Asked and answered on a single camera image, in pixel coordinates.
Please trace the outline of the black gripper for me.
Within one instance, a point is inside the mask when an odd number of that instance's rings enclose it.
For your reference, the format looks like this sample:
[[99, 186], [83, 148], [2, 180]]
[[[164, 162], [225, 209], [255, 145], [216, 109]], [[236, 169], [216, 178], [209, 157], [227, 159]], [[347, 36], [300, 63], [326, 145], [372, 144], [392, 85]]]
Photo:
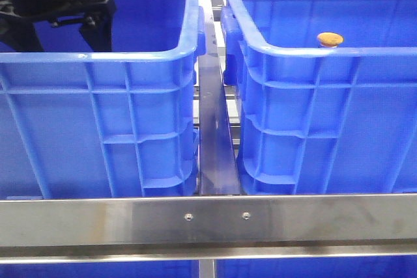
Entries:
[[82, 23], [79, 33], [89, 47], [111, 52], [115, 11], [114, 0], [1, 0], [1, 42], [17, 52], [44, 52], [32, 23]]

